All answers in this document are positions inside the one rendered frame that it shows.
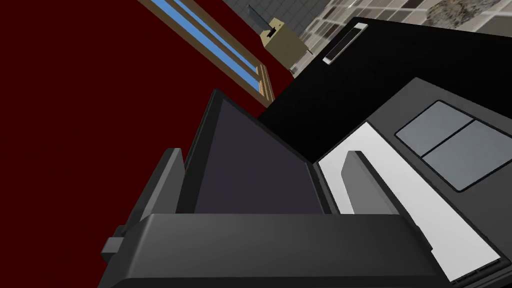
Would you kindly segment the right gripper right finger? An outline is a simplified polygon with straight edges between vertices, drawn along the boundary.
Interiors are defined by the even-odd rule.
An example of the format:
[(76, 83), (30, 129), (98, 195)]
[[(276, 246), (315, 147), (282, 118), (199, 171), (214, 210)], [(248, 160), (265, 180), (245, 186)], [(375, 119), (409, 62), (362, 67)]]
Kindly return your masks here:
[(340, 175), (355, 214), (405, 213), (396, 195), (362, 151), (347, 152)]

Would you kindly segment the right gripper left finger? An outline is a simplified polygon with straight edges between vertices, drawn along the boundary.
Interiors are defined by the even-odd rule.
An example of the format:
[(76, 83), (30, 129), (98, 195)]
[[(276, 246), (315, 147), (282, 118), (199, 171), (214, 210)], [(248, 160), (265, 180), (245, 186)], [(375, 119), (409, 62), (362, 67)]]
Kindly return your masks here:
[(174, 214), (185, 175), (180, 148), (168, 148), (147, 181), (127, 220), (136, 225), (152, 214)]

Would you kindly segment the dark glass microwave door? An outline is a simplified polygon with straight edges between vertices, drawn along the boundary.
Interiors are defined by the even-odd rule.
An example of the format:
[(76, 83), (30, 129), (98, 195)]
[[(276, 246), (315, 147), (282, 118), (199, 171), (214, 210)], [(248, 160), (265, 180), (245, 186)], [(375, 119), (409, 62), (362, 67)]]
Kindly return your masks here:
[(338, 214), (316, 163), (214, 89), (184, 162), (178, 214)]

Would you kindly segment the dark grey microwave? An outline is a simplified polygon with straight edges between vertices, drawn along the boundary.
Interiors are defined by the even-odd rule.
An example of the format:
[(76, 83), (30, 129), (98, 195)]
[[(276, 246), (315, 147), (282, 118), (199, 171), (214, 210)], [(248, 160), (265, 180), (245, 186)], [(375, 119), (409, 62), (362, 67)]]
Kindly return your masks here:
[(512, 284), (512, 119), (414, 78), (315, 163), (343, 214), (341, 170), (361, 151), (453, 288)]

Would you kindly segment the black appliance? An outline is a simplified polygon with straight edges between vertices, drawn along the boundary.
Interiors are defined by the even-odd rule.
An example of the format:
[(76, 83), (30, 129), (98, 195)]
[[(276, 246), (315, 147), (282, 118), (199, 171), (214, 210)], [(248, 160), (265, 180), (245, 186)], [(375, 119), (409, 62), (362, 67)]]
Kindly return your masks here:
[[(357, 23), (368, 26), (326, 64)], [(414, 78), (512, 119), (512, 37), (355, 17), (258, 120), (316, 162)]]

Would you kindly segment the wooden framed window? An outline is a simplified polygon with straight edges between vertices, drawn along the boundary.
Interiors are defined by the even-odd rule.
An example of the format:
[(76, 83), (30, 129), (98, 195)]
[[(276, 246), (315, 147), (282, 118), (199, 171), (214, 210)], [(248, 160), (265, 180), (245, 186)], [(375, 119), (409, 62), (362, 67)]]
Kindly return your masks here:
[(264, 107), (274, 100), (267, 67), (195, 0), (137, 0)]

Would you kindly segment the tan knife block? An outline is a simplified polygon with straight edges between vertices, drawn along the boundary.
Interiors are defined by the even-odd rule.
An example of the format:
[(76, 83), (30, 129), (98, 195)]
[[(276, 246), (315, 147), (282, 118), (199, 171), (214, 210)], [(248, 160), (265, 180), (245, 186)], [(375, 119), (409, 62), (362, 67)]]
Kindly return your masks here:
[(246, 6), (247, 14), (262, 29), (260, 39), (264, 48), (286, 69), (293, 71), (295, 64), (311, 50), (299, 36), (283, 21), (273, 18), (267, 22), (250, 5)]

